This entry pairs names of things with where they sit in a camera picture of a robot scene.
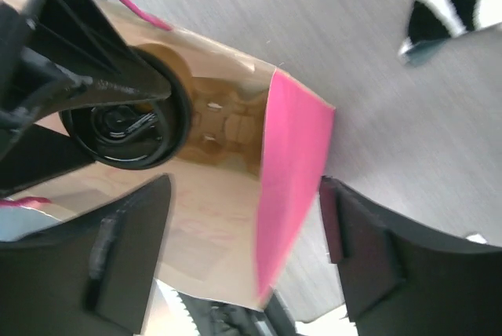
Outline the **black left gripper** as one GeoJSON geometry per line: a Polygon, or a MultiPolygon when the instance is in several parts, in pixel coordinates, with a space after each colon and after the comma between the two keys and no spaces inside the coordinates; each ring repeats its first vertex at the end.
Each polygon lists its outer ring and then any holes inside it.
{"type": "Polygon", "coordinates": [[[33,125],[67,100],[132,103],[170,94],[168,79],[93,0],[27,0],[23,16],[2,3],[1,196],[95,163],[70,137],[33,125]]]}

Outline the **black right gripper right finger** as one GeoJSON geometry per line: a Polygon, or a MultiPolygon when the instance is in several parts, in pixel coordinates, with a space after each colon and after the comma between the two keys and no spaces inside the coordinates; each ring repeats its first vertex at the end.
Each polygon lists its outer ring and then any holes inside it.
{"type": "Polygon", "coordinates": [[[498,335],[501,249],[422,225],[324,177],[331,261],[360,335],[498,335]]]}

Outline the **black plastic cup lid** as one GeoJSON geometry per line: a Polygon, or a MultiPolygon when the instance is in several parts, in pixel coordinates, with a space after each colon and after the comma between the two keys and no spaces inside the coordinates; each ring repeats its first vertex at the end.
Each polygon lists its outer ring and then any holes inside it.
{"type": "Polygon", "coordinates": [[[172,159],[191,128],[193,107],[180,77],[153,54],[139,48],[136,53],[168,80],[169,98],[59,113],[64,129],[84,152],[122,170],[146,170],[172,159]]]}

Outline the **brown cardboard cup carrier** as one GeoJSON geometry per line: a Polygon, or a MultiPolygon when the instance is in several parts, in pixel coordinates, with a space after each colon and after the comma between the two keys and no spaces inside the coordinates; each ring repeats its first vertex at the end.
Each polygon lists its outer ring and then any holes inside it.
{"type": "Polygon", "coordinates": [[[191,99],[191,128],[176,156],[259,176],[268,86],[198,77],[173,49],[153,43],[137,48],[167,64],[180,77],[191,99]]]}

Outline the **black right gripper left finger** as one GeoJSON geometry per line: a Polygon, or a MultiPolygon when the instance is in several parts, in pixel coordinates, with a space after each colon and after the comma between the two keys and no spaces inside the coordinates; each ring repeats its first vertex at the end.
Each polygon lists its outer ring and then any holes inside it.
{"type": "Polygon", "coordinates": [[[169,218],[163,174],[1,245],[3,334],[139,334],[169,218]]]}

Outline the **pink paper gift bag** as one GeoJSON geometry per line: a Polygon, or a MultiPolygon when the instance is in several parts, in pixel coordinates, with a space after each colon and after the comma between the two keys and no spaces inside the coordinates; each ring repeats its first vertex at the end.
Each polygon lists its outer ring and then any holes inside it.
{"type": "Polygon", "coordinates": [[[138,192],[156,276],[262,309],[313,203],[335,109],[130,0],[1,0],[4,195],[75,216],[138,192]]]}

